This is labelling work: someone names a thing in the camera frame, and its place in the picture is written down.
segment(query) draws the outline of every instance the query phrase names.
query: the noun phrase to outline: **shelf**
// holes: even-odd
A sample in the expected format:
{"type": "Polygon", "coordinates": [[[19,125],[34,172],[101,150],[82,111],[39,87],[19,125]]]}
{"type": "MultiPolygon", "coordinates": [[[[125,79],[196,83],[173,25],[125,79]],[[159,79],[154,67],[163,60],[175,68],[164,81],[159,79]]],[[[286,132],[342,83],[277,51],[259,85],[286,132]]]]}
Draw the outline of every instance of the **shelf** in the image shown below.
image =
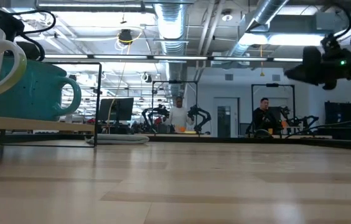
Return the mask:
{"type": "Polygon", "coordinates": [[[33,119],[0,117],[0,129],[91,131],[91,132],[94,132],[94,125],[68,124],[68,123],[60,123],[60,122],[54,122],[54,121],[38,121],[38,120],[33,120],[33,119]]]}

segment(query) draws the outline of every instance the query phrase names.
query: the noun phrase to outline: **mug handle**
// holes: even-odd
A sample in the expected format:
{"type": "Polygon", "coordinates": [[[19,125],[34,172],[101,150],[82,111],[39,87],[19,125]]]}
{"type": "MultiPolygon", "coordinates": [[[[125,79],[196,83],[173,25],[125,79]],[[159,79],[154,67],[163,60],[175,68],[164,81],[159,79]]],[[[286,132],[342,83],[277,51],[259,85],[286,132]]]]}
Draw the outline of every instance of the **mug handle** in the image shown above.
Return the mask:
{"type": "Polygon", "coordinates": [[[82,102],[82,91],[80,86],[78,86],[77,82],[67,77],[59,77],[57,81],[60,83],[67,83],[73,88],[72,103],[67,108],[57,108],[58,116],[75,112],[82,102]]]}
{"type": "Polygon", "coordinates": [[[0,81],[0,93],[13,87],[23,76],[26,70],[25,52],[16,44],[8,40],[0,40],[0,54],[10,50],[14,54],[14,65],[8,75],[0,81]]]}

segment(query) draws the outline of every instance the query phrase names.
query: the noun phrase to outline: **black shirt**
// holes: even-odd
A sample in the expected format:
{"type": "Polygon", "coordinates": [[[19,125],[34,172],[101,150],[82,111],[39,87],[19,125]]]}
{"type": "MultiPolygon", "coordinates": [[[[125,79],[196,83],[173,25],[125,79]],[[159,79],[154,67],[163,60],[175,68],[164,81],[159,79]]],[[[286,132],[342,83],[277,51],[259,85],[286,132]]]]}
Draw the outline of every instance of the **black shirt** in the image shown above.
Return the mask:
{"type": "Polygon", "coordinates": [[[253,112],[253,121],[256,130],[269,128],[275,129],[277,127],[275,116],[268,110],[263,111],[260,108],[255,109],[253,112]]]}

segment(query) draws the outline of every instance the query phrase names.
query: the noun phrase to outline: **teal mug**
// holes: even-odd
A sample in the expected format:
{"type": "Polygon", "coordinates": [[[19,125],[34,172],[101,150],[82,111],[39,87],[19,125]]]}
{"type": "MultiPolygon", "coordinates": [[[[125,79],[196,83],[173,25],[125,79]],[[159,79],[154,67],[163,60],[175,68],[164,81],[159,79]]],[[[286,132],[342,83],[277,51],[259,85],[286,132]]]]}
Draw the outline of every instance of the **teal mug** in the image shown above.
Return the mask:
{"type": "MultiPolygon", "coordinates": [[[[0,80],[9,73],[13,64],[13,57],[3,58],[0,80]]],[[[82,91],[66,74],[65,70],[55,65],[28,60],[26,71],[19,82],[0,94],[0,116],[58,121],[59,116],[75,112],[80,106],[82,91]],[[73,101],[69,107],[61,108],[65,84],[73,88],[73,101]]]]}

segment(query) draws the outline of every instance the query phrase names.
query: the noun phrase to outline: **man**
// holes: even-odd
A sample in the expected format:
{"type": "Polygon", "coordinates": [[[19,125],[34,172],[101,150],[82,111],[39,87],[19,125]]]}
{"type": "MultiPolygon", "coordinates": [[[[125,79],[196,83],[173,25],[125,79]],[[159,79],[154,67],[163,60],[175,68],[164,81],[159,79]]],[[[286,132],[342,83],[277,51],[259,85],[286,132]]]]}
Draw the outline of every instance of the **man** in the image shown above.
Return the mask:
{"type": "Polygon", "coordinates": [[[194,124],[194,117],[188,117],[188,111],[182,107],[182,97],[177,96],[175,99],[175,107],[170,110],[169,119],[166,120],[166,124],[174,125],[176,133],[183,133],[189,125],[194,124]]]}
{"type": "Polygon", "coordinates": [[[268,111],[269,100],[268,98],[262,98],[260,100],[260,107],[255,109],[253,112],[253,121],[255,123],[255,129],[276,129],[277,123],[275,116],[268,111]]]}

